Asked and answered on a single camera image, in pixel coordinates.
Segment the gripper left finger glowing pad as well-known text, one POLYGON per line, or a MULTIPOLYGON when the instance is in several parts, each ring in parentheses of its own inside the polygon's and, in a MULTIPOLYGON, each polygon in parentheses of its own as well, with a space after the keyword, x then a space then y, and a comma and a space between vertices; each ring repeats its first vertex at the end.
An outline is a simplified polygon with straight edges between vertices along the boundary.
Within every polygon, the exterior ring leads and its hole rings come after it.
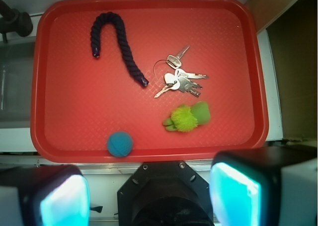
POLYGON ((89 186, 78 167, 13 167, 0 171, 2 226, 87 226, 89 186))

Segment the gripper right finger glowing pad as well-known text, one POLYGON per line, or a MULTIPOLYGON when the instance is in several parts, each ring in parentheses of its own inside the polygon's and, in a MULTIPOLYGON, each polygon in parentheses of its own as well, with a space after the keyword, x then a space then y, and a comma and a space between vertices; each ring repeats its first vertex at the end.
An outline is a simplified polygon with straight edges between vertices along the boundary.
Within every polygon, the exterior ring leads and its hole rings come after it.
POLYGON ((315 226, 318 150, 309 146, 218 152, 209 191, 223 226, 315 226))

